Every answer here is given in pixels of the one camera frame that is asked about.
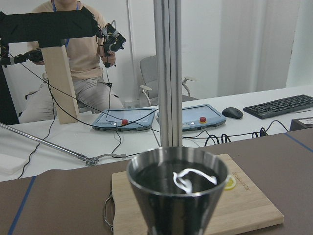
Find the green handled reach grabber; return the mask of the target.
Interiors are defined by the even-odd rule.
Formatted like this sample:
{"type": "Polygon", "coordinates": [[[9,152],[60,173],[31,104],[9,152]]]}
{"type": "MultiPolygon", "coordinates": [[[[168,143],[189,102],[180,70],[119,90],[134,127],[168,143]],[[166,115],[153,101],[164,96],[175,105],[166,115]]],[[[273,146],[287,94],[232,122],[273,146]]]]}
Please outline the green handled reach grabber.
{"type": "Polygon", "coordinates": [[[97,165],[98,162],[99,162],[99,160],[100,160],[101,158],[107,157],[107,156],[113,157],[113,158],[122,158],[122,159],[125,159],[125,158],[127,157],[126,154],[113,154],[113,153],[109,153],[109,154],[102,154],[102,155],[99,155],[99,156],[97,156],[97,157],[89,158],[89,157],[87,157],[86,155],[84,155],[84,154],[82,154],[82,153],[78,153],[78,152],[75,152],[75,151],[73,151],[73,150],[67,149],[67,148],[65,148],[65,147],[59,146],[59,145],[57,145],[57,144],[51,143],[51,142],[49,142],[49,141],[43,140],[43,139],[38,138],[38,137],[36,137],[36,136],[34,136],[34,135],[31,135],[31,134],[29,134],[29,133],[26,133],[26,132],[20,131],[20,130],[18,130],[18,129],[15,129],[15,128],[13,128],[13,127],[10,127],[10,126],[8,126],[8,125],[6,125],[6,124],[1,123],[0,126],[1,126],[2,128],[4,128],[4,129],[7,129],[7,130],[9,130],[9,131],[12,131],[12,132],[14,132],[14,133],[16,133],[16,134],[22,135],[22,136],[24,136],[24,137],[26,137],[26,138],[28,138],[28,139],[31,139],[31,140],[33,140],[33,141],[36,141],[36,142],[38,142],[38,143],[41,143],[41,144],[43,144],[43,145],[46,145],[46,146],[51,147],[51,148],[53,148],[53,149],[56,149],[56,150],[58,150],[58,151],[64,152],[64,153],[66,153],[66,154],[68,154],[68,155],[71,155],[71,156],[73,156],[73,157],[76,157],[76,158],[78,158],[78,159],[84,161],[87,166],[97,165]]]}

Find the black computer mouse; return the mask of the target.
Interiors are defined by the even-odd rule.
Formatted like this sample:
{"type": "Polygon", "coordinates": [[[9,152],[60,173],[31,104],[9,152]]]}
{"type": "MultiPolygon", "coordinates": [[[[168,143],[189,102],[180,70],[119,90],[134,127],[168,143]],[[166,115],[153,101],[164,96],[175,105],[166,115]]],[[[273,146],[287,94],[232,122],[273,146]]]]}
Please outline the black computer mouse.
{"type": "Polygon", "coordinates": [[[241,119],[243,112],[235,107],[227,107],[222,111],[222,115],[227,118],[241,119]]]}

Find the steel double jigger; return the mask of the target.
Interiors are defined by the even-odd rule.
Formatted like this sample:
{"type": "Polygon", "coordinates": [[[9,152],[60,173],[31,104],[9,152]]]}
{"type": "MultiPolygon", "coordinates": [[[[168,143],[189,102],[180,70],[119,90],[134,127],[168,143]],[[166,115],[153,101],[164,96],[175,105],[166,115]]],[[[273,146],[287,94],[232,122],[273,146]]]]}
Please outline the steel double jigger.
{"type": "Polygon", "coordinates": [[[204,234],[228,176],[219,157],[189,147],[153,149],[127,166],[149,235],[204,234]]]}

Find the grey office chair right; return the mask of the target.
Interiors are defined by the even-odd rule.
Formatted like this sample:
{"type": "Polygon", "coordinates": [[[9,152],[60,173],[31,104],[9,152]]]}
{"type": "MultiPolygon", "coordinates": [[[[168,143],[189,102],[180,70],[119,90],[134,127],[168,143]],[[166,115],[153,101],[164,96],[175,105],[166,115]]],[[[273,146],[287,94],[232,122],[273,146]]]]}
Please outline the grey office chair right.
{"type": "Polygon", "coordinates": [[[158,105],[158,76],[157,56],[145,57],[140,61],[140,70],[143,78],[143,85],[140,85],[140,93],[145,96],[141,102],[143,107],[158,105]]]}

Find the teach pendant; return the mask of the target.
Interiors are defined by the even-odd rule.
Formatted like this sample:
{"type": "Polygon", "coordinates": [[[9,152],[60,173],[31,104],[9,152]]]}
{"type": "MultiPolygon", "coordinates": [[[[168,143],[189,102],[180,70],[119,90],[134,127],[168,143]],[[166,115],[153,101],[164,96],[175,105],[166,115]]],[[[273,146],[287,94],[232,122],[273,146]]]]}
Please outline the teach pendant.
{"type": "Polygon", "coordinates": [[[182,131],[196,131],[224,124],[226,117],[209,104],[182,108],[182,131]]]}
{"type": "Polygon", "coordinates": [[[104,110],[92,124],[98,131],[142,131],[152,127],[155,108],[130,108],[104,110]]]}

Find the seated operator person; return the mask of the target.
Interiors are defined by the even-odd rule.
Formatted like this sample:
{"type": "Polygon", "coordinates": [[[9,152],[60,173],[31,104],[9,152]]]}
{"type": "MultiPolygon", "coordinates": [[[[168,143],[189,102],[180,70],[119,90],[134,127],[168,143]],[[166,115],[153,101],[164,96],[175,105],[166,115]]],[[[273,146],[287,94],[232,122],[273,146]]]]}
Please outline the seated operator person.
{"type": "MultiPolygon", "coordinates": [[[[122,109],[120,98],[103,79],[100,63],[115,64],[115,53],[104,55],[103,40],[93,36],[66,40],[66,51],[76,97],[95,113],[106,109],[122,109]]],[[[57,115],[48,84],[40,87],[26,98],[26,108],[19,122],[28,123],[53,119],[57,115]]]]}

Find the black box with label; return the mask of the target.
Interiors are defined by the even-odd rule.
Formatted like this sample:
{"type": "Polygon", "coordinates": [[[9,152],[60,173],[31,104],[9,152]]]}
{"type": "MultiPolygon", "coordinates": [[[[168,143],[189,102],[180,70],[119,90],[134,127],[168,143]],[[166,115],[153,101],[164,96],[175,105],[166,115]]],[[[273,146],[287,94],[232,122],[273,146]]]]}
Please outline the black box with label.
{"type": "Polygon", "coordinates": [[[298,118],[292,119],[290,125],[290,131],[308,129],[313,127],[313,118],[312,117],[305,117],[305,118],[298,118]]]}

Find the bamboo cutting board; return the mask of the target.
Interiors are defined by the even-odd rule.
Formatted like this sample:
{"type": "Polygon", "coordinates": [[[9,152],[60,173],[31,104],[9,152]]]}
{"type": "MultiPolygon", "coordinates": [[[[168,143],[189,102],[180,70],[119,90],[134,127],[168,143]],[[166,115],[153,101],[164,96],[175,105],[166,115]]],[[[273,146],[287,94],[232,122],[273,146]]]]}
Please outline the bamboo cutting board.
{"type": "MultiPolygon", "coordinates": [[[[282,224],[283,214],[227,154],[219,158],[228,166],[236,185],[224,190],[204,232],[206,235],[237,235],[282,224]]],[[[145,235],[147,225],[126,172],[112,175],[115,235],[145,235]]]]}

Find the black keyboard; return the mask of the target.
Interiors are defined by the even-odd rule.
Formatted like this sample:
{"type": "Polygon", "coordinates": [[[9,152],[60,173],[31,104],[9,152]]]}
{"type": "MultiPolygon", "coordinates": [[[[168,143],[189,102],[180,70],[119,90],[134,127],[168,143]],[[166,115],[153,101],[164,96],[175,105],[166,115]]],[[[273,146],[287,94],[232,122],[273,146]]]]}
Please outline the black keyboard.
{"type": "Polygon", "coordinates": [[[244,107],[243,111],[259,119],[267,119],[270,117],[272,118],[294,111],[311,108],[312,106],[313,98],[311,96],[301,94],[258,105],[244,107]]]}

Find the wooden plank stand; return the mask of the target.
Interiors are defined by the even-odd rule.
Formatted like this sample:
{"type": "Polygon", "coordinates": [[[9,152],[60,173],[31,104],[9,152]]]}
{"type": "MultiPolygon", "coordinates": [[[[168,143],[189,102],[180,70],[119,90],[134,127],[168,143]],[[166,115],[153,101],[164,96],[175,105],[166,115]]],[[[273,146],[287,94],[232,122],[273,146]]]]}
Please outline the wooden plank stand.
{"type": "Polygon", "coordinates": [[[40,42],[39,47],[43,54],[45,71],[56,104],[59,123],[75,123],[78,121],[79,109],[66,47],[63,42],[59,44],[40,42]]]}

